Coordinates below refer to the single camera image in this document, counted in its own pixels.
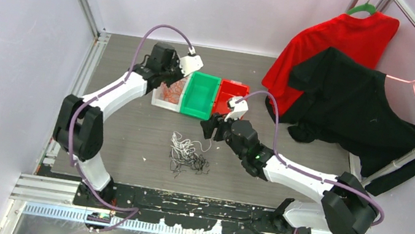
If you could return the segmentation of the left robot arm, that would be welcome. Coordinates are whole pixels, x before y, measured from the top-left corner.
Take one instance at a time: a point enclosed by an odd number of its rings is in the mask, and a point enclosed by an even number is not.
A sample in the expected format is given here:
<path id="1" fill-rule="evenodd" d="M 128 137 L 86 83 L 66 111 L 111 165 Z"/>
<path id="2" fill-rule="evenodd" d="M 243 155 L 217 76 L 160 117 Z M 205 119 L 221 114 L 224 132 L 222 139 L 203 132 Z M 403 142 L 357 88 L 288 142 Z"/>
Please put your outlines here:
<path id="1" fill-rule="evenodd" d="M 125 75 L 100 90 L 78 97 L 70 94 L 61 104 L 52 133 L 70 162 L 79 170 L 89 199 L 97 208 L 113 208 L 114 180 L 104 167 L 100 149 L 104 122 L 130 101 L 161 84 L 170 86 L 201 69 L 203 62 L 194 50 L 179 57 L 175 48 L 158 42 L 142 63 L 134 64 Z"/>

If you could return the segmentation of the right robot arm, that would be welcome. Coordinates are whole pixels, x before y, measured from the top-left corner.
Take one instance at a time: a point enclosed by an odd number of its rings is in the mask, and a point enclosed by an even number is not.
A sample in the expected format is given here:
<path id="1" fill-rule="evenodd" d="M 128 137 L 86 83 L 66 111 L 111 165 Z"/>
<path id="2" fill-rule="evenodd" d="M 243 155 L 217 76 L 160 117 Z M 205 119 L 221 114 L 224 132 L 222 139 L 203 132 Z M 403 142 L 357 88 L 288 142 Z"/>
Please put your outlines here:
<path id="1" fill-rule="evenodd" d="M 353 174 L 320 173 L 288 160 L 261 143 L 248 120 L 225 120 L 215 113 L 200 125 L 204 138 L 225 142 L 249 175 L 284 185 L 311 200 L 285 199 L 273 217 L 278 233 L 311 228 L 332 234 L 366 234 L 382 219 L 382 209 Z"/>

